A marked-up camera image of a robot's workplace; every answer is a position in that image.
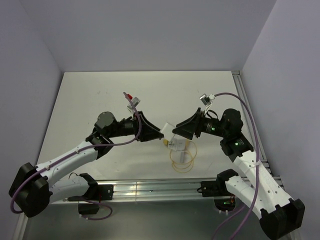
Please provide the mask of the yellow dual USB charger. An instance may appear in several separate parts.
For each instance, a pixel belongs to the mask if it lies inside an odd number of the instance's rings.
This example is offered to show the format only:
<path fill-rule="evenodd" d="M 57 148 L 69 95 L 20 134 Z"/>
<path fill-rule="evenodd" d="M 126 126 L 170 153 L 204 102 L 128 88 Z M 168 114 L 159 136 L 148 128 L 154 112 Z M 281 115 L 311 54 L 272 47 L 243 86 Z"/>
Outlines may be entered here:
<path fill-rule="evenodd" d="M 164 140 L 163 140 L 163 144 L 164 144 L 165 146 L 168 146 L 168 145 L 169 145 L 169 141 L 166 140 L 166 139 L 164 139 Z"/>

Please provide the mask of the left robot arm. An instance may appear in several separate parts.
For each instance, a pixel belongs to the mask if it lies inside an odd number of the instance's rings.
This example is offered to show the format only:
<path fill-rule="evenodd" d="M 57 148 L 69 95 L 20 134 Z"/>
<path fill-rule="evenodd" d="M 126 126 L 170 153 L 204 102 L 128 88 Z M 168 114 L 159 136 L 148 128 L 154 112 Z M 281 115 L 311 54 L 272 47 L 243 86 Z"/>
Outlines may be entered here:
<path fill-rule="evenodd" d="M 22 165 L 8 191 L 10 210 L 31 218 L 41 213 L 54 200 L 62 199 L 58 184 L 64 176 L 77 168 L 105 156 L 113 147 L 112 138 L 133 136 L 133 141 L 148 142 L 164 137 L 161 130 L 150 123 L 142 111 L 117 121 L 109 112 L 102 112 L 92 133 L 78 146 L 60 157 L 33 166 Z"/>

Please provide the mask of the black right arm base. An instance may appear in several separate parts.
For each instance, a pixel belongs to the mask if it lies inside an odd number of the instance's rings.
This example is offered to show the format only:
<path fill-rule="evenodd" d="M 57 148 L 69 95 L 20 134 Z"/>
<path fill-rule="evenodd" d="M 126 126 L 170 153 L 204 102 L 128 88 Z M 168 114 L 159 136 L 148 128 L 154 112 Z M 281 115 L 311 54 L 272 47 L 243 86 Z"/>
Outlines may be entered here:
<path fill-rule="evenodd" d="M 197 191 L 202 197 L 230 197 L 232 195 L 227 191 L 226 186 L 217 180 L 201 181 Z"/>

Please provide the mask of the white cube socket adapter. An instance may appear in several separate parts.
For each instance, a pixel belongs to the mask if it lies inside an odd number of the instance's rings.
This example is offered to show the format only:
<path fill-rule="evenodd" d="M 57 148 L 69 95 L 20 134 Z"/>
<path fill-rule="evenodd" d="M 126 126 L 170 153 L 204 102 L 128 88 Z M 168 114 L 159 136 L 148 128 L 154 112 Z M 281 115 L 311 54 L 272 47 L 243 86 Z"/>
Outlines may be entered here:
<path fill-rule="evenodd" d="M 184 151 L 186 148 L 186 140 L 173 138 L 171 141 L 168 142 L 168 148 L 176 152 Z"/>

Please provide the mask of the white USB charger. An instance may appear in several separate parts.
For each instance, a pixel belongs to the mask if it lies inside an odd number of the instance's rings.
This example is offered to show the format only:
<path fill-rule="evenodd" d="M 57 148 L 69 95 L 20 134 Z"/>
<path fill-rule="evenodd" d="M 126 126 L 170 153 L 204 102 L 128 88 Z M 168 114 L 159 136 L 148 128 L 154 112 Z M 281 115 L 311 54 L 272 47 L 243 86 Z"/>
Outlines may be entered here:
<path fill-rule="evenodd" d="M 174 129 L 175 129 L 174 125 L 172 125 L 169 122 L 166 122 L 163 128 L 160 130 L 160 132 L 163 134 L 164 139 L 171 141 L 171 139 L 175 137 L 175 134 L 173 133 Z"/>
<path fill-rule="evenodd" d="M 180 151 L 179 154 L 180 154 L 179 163 L 184 164 L 187 153 L 185 151 Z"/>

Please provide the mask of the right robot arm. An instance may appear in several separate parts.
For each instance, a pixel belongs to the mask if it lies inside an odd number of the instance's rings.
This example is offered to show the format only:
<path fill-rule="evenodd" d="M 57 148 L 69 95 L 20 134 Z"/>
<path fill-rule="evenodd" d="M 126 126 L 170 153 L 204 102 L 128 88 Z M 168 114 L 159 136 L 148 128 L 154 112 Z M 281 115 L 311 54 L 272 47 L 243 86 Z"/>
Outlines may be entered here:
<path fill-rule="evenodd" d="M 301 227 L 305 205 L 300 199 L 293 199 L 276 182 L 243 135 L 242 127 L 238 110 L 226 109 L 221 119 L 217 119 L 206 117 L 204 111 L 198 109 L 192 117 L 177 124 L 172 132 L 189 140 L 202 133 L 222 138 L 223 153 L 249 183 L 244 182 L 236 171 L 228 169 L 216 176 L 217 191 L 239 198 L 257 216 L 265 235 L 278 240 Z"/>

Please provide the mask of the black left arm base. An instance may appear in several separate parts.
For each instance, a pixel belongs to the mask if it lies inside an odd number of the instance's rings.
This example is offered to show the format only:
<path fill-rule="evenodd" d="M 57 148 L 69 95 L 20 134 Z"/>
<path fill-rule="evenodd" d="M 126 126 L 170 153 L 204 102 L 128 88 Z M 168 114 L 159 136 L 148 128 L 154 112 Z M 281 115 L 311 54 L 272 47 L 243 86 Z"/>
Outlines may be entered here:
<path fill-rule="evenodd" d="M 98 184 L 90 186 L 83 197 L 90 201 L 110 201 L 113 198 L 113 193 L 114 186 L 112 184 Z"/>

